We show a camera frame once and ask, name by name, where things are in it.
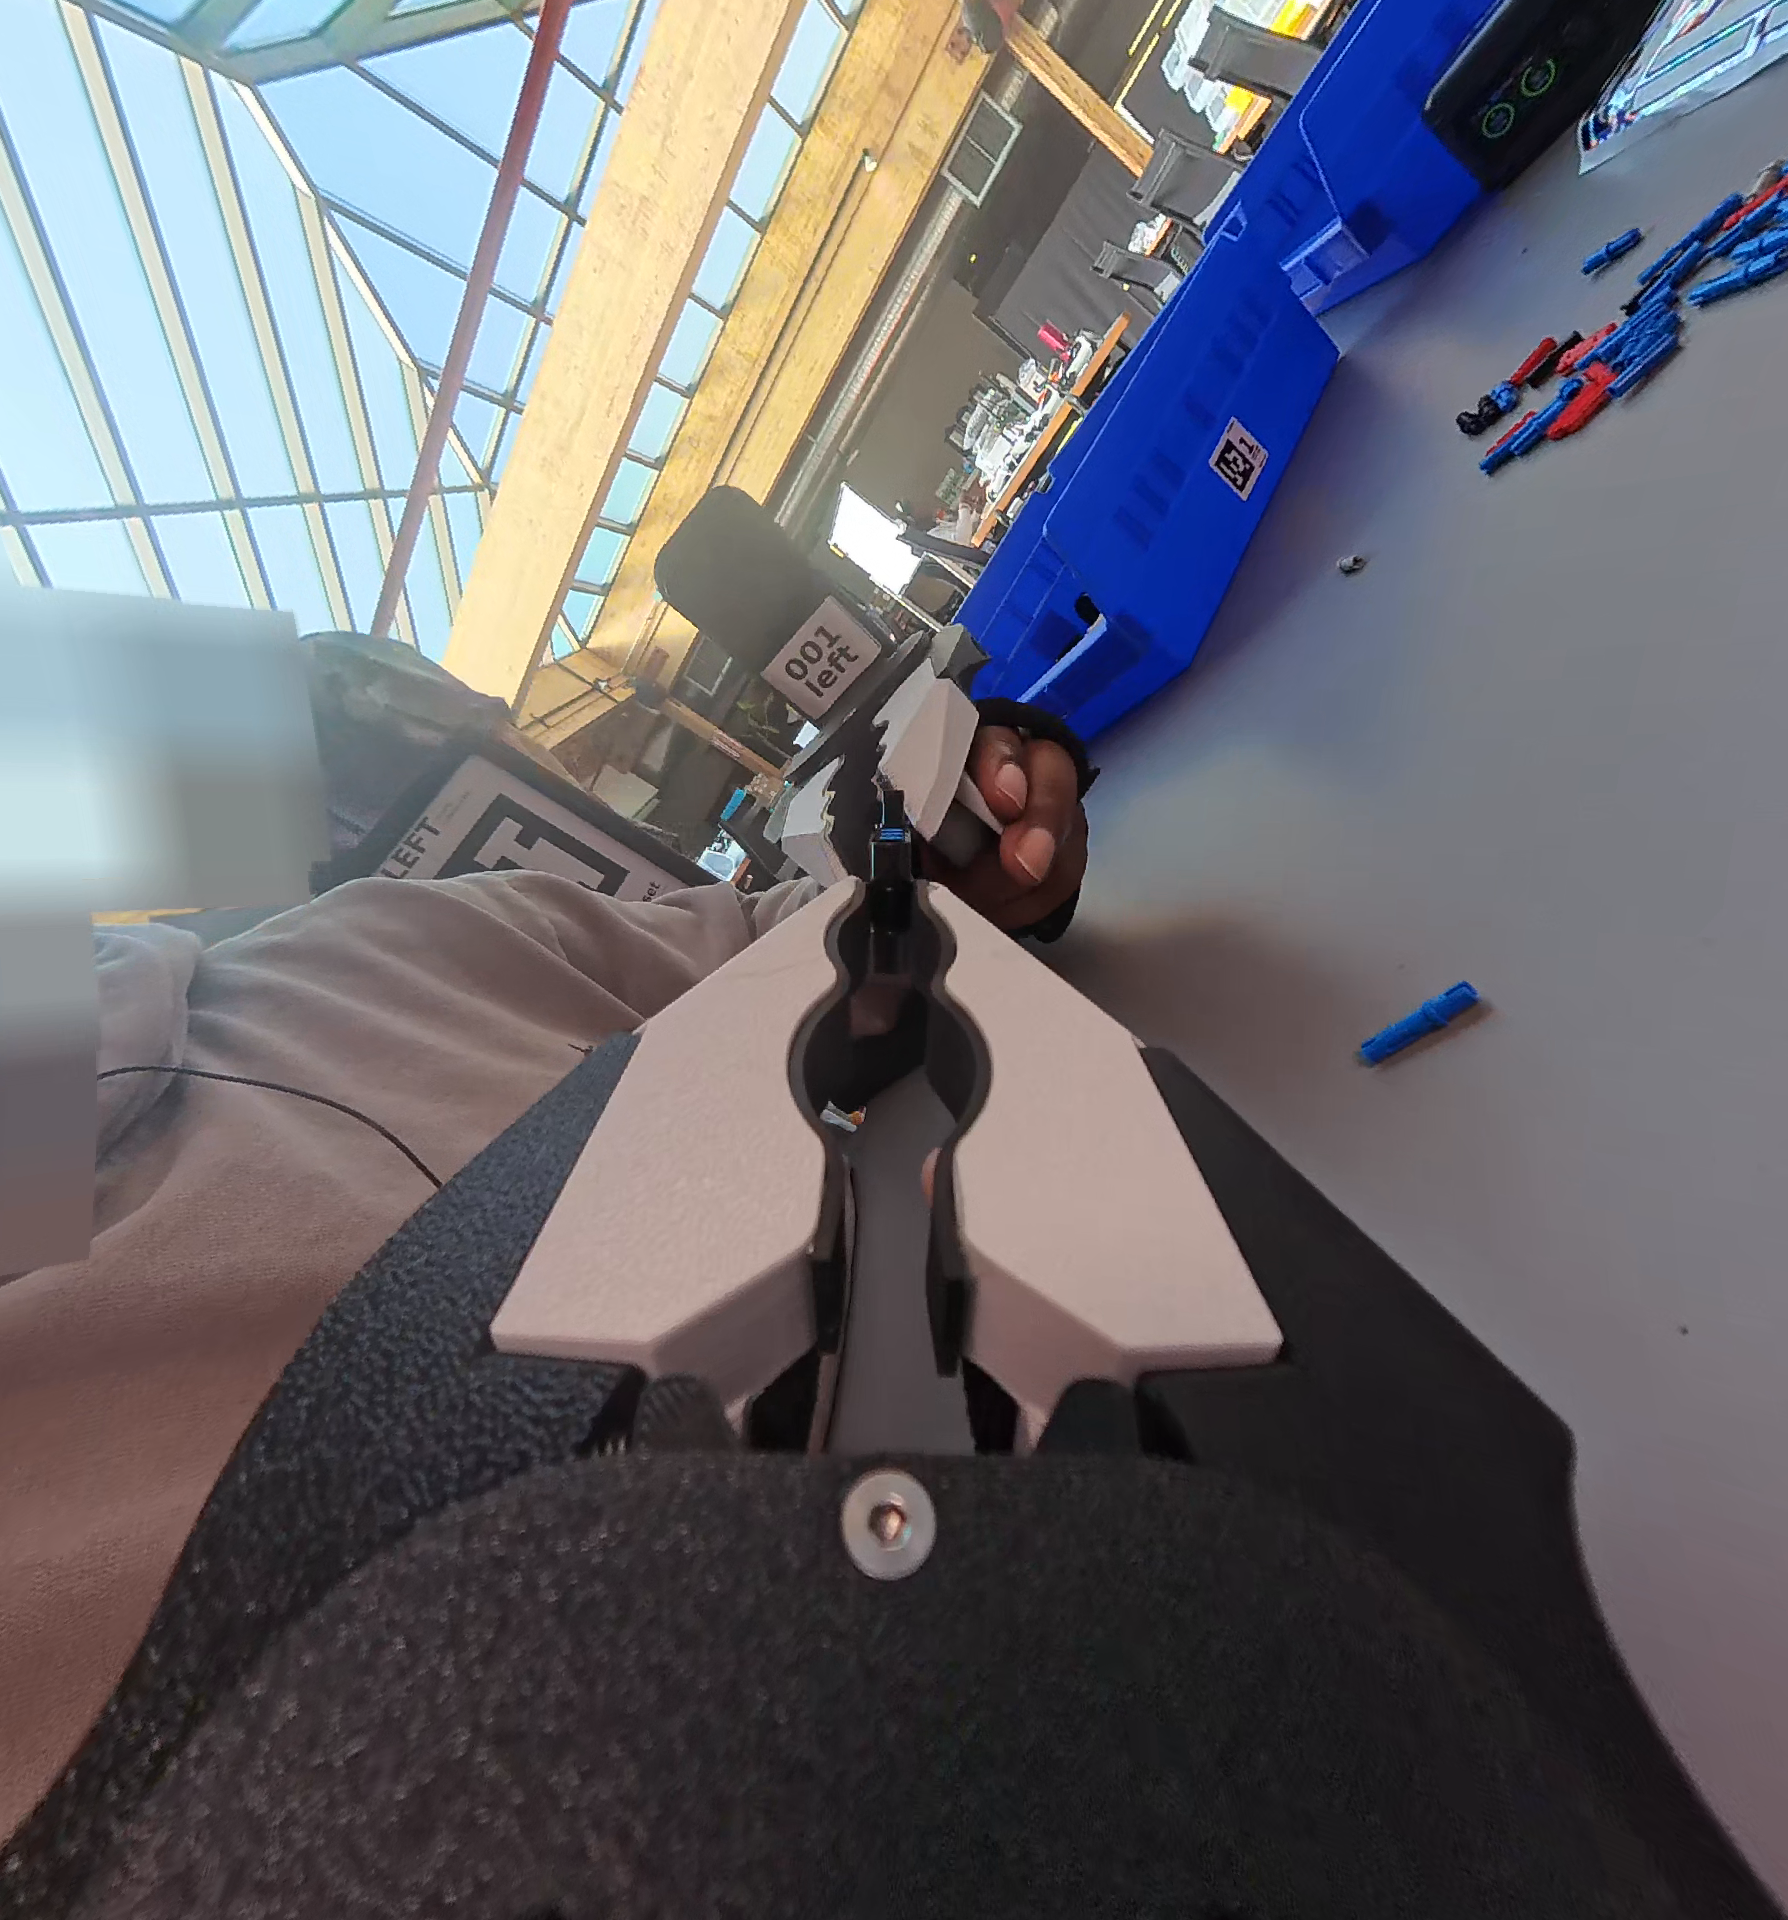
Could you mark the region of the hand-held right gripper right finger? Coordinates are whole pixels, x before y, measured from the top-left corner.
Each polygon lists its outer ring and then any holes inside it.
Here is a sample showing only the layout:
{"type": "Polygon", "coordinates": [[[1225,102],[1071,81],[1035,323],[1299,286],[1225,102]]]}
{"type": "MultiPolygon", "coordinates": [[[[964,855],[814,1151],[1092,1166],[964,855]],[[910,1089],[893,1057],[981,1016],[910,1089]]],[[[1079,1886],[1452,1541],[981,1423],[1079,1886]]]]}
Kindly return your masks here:
{"type": "Polygon", "coordinates": [[[1283,1329],[1142,1044],[936,884],[920,888],[926,1081],[951,1117],[931,1186],[941,1375],[1022,1423],[1079,1382],[1267,1367],[1283,1329]]]}

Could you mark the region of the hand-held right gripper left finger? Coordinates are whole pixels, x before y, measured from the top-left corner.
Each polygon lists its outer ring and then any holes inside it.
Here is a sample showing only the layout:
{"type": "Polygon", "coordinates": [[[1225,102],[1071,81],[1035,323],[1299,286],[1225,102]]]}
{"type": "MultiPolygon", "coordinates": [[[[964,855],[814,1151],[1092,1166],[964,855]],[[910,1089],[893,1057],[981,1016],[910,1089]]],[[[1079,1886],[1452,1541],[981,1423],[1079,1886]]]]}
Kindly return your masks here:
{"type": "Polygon", "coordinates": [[[841,987],[845,878],[643,1024],[490,1324],[498,1354],[696,1378],[738,1408],[814,1350],[829,1132],[789,1081],[841,987]]]}

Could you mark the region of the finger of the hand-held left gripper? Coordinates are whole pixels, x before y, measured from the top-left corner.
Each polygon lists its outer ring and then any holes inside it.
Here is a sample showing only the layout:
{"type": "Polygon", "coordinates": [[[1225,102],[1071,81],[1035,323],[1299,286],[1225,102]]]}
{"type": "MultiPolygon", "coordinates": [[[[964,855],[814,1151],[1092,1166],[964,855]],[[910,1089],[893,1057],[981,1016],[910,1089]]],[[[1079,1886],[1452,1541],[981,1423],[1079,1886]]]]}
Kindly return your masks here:
{"type": "Polygon", "coordinates": [[[918,835],[936,835],[968,769],[974,700],[918,666],[880,708],[880,783],[895,789],[918,835]]]}
{"type": "Polygon", "coordinates": [[[834,780],[841,761],[788,780],[780,799],[765,814],[765,840],[776,845],[789,870],[816,878],[823,888],[848,878],[834,853],[834,780]]]}

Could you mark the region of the black Lego beam subassembly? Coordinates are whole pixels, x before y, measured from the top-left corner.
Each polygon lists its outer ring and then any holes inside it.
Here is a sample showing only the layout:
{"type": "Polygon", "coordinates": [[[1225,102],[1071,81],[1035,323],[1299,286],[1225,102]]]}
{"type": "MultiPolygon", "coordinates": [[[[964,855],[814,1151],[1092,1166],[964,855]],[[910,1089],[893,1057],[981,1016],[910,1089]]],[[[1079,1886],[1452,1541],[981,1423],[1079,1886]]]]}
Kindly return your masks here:
{"type": "Polygon", "coordinates": [[[931,1042],[920,938],[918,835],[907,799],[877,780],[858,901],[823,938],[834,982],[796,1037],[796,1081],[816,1122],[858,1114],[918,1073],[931,1042]]]}

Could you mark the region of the black white printed sign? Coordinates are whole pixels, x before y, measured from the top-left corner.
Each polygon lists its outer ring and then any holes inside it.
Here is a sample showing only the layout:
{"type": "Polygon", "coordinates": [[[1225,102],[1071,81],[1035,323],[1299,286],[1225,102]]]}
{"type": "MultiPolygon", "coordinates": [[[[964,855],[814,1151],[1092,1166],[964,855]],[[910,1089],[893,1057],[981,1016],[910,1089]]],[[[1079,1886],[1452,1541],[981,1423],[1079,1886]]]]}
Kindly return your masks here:
{"type": "Polygon", "coordinates": [[[449,746],[417,774],[354,847],[313,870],[313,896],[344,884],[542,874],[609,901],[649,904],[715,875],[564,777],[483,746],[449,746]]]}

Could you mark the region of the blue plastic bin white tag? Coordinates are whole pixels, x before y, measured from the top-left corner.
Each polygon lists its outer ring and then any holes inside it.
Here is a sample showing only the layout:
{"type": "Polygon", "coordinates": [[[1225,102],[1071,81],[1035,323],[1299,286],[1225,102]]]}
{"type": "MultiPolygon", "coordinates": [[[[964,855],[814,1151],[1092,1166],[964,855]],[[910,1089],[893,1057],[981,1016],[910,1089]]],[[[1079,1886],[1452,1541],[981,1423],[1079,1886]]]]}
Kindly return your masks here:
{"type": "Polygon", "coordinates": [[[974,700],[1100,738],[1198,655],[1339,346],[1247,252],[1205,254],[1004,536],[963,621],[974,700]]]}

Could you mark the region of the black device green lights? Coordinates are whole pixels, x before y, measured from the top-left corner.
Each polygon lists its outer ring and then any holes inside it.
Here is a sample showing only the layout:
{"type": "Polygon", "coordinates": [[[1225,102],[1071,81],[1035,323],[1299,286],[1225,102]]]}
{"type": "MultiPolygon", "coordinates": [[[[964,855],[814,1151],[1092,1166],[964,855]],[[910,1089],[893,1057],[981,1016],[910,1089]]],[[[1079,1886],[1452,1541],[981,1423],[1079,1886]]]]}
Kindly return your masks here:
{"type": "Polygon", "coordinates": [[[1422,109],[1450,153],[1496,192],[1576,131],[1641,48],[1662,5],[1496,5],[1422,109]]]}

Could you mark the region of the pile of small plastic pins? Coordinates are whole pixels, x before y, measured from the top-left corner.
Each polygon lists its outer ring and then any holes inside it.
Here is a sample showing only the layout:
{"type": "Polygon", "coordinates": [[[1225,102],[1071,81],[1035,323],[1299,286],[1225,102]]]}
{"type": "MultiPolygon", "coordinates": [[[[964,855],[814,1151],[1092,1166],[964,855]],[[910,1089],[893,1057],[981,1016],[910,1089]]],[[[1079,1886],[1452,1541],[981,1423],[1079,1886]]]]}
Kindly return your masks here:
{"type": "Polygon", "coordinates": [[[1483,476],[1576,439],[1673,369],[1692,321],[1788,276],[1788,158],[1729,192],[1647,261],[1596,331],[1540,338],[1457,425],[1483,476]]]}

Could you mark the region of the holographic sticker sheet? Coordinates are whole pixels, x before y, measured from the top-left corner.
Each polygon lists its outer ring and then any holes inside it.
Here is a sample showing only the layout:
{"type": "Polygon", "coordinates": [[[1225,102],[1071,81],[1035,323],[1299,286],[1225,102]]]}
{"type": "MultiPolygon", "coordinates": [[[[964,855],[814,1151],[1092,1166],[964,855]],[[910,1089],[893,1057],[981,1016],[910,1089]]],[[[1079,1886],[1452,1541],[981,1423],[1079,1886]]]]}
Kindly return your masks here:
{"type": "Polygon", "coordinates": [[[1579,120],[1579,174],[1788,57],[1788,5],[1658,5],[1579,120]]]}

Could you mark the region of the black sweatshirt drawstring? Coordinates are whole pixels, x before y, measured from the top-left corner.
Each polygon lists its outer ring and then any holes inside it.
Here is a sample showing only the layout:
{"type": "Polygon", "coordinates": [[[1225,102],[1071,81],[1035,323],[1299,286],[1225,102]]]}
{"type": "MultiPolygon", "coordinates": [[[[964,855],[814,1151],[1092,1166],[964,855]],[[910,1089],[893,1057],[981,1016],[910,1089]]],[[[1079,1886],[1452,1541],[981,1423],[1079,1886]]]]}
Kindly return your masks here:
{"type": "Polygon", "coordinates": [[[424,1175],[424,1180],[434,1193],[442,1193],[442,1179],[436,1175],[434,1166],[426,1166],[426,1159],[408,1147],[391,1125],[386,1125],[378,1117],[367,1117],[364,1108],[354,1108],[344,1098],[322,1096],[322,1092],[311,1092],[300,1085],[284,1085],[275,1080],[254,1080],[254,1075],[241,1075],[241,1073],[218,1073],[218,1068],[188,1068],[188,1065],[115,1065],[115,1068],[100,1068],[95,1081],[121,1081],[121,1080],[157,1080],[157,1081],[202,1081],[202,1085],[235,1085],[235,1089],[246,1089],[246,1092],[264,1092],[264,1096],[281,1096],[281,1098],[295,1098],[307,1104],[313,1108],[354,1121],[357,1125],[364,1125],[367,1132],[375,1132],[378,1140],[386,1140],[394,1154],[402,1154],[404,1166],[412,1166],[412,1172],[424,1175]]]}

